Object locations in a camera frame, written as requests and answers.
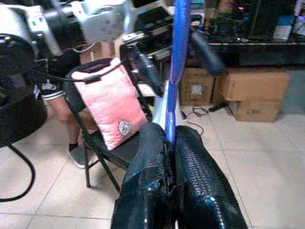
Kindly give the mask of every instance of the black folding chair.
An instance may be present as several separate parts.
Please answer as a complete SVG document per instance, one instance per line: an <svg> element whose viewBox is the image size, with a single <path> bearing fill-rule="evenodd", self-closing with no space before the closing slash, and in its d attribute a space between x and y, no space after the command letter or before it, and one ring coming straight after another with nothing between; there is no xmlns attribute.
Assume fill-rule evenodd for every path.
<svg viewBox="0 0 305 229"><path fill-rule="evenodd" d="M105 64L108 63L110 59L103 59L94 61L85 65L81 65L79 67L74 68L68 75L67 79L71 79L71 75L75 71L81 71L83 69L91 68L93 66L96 66L98 64ZM142 94L139 90L136 83L134 83L134 80L132 79L132 82L134 86L136 87L138 94L139 94L139 101L141 106L143 107L143 111L145 112L147 119L150 121L152 113L150 112ZM78 93L77 89L75 88L73 82L65 82L64 83L64 92L65 92L65 98L68 103L69 108L72 111L73 116L77 120L78 124L81 127L82 130L82 140L84 145L84 155L85 155L85 174L86 174L86 183L87 187L91 187L90 185L90 174L89 169L93 167L95 164L97 164L99 161L102 164L103 168L107 172L109 178L111 179L113 185L115 186L116 190L120 192L120 186L118 182L116 181L115 177L113 176L112 172L110 171L109 167L105 163L105 159L116 166L127 170L130 163L132 162L134 156L136 155L138 148L139 148L139 132L133 135L131 138L129 138L127 141L122 143L120 146L118 146L114 150L108 150L105 142L103 140L103 137L100 133L100 131L95 131L94 133L90 134L88 132L88 129L84 125L83 121L81 120L79 116L79 112L82 111L84 108L86 108L86 105L84 104L80 94ZM89 165L88 163L88 150L92 150L96 153L98 160Z"/></svg>

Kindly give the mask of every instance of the gray sneaker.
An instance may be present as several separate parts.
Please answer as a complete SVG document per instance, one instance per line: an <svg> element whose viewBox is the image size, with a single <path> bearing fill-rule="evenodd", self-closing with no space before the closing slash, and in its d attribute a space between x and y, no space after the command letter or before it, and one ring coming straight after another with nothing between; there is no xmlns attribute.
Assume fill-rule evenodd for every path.
<svg viewBox="0 0 305 229"><path fill-rule="evenodd" d="M78 168L85 168L85 153L83 147L77 146L71 149L69 146L69 154ZM89 165L92 162L92 154L90 152L88 152L88 162Z"/></svg>

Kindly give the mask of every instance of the chair seat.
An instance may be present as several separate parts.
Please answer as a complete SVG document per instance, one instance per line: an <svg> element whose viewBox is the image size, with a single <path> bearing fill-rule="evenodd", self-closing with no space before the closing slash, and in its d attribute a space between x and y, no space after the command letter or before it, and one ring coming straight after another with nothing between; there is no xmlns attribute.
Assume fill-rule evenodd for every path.
<svg viewBox="0 0 305 229"><path fill-rule="evenodd" d="M118 146L114 150L107 149L107 146L99 130L90 134L90 137L92 143L94 143L98 147L99 150L97 152L98 154L100 154L102 157L104 157L106 160L110 161L111 163L125 170L127 170L134 156L138 152L139 132L134 134L131 138L123 142L120 146ZM84 141L84 143L89 149L92 149L92 146L87 141Z"/></svg>

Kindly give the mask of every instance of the pink pillow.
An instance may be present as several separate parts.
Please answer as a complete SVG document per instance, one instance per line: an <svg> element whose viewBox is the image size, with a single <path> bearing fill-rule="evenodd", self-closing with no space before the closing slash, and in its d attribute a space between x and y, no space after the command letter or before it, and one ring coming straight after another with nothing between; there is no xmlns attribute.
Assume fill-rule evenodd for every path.
<svg viewBox="0 0 305 229"><path fill-rule="evenodd" d="M108 150L118 147L147 123L137 99L137 91L118 58L113 59L110 66L94 73L73 72L71 75L73 79L80 80L111 69L97 82L74 83L99 127Z"/></svg>

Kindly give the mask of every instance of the blue rod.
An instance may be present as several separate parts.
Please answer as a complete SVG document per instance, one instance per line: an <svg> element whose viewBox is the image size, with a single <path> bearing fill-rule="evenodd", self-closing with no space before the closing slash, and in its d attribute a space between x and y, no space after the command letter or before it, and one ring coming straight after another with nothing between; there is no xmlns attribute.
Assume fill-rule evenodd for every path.
<svg viewBox="0 0 305 229"><path fill-rule="evenodd" d="M173 147L175 144L176 135L175 109L177 103L177 89L184 70L189 40L191 24L191 1L176 0L175 6L172 63L169 78L165 124L166 140L169 141Z"/></svg>

